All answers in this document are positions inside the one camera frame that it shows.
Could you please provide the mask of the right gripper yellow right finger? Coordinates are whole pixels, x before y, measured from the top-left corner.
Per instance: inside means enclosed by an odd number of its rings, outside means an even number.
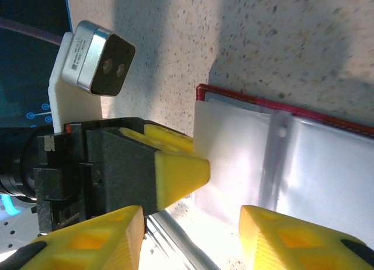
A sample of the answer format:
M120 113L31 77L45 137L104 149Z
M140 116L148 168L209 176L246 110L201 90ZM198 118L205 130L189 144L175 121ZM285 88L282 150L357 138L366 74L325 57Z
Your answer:
M373 249L327 227L244 205L239 236L248 269L373 269Z

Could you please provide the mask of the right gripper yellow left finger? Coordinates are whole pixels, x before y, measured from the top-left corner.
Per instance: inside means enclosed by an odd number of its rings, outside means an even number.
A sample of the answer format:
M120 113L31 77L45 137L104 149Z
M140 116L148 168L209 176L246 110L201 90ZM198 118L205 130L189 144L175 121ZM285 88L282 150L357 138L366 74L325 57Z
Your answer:
M128 206L40 236L1 269L138 269L145 220Z

